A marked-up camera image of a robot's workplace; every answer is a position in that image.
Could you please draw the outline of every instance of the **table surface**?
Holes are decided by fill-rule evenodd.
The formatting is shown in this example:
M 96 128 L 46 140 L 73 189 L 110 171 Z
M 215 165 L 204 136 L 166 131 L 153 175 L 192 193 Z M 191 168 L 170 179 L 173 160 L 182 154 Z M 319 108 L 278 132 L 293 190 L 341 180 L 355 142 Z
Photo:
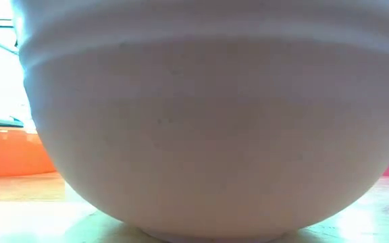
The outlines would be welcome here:
M 66 198 L 57 173 L 0 178 L 0 242 L 159 243 L 135 227 Z M 339 214 L 274 243 L 389 243 L 389 178 Z

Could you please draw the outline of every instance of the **mixing bowl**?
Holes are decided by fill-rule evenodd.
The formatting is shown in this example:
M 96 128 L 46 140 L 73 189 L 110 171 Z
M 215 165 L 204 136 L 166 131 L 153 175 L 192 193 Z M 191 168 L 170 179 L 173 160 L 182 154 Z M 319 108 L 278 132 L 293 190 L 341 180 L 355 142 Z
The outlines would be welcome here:
M 58 170 L 152 236 L 266 241 L 388 166 L 389 1 L 12 2 Z

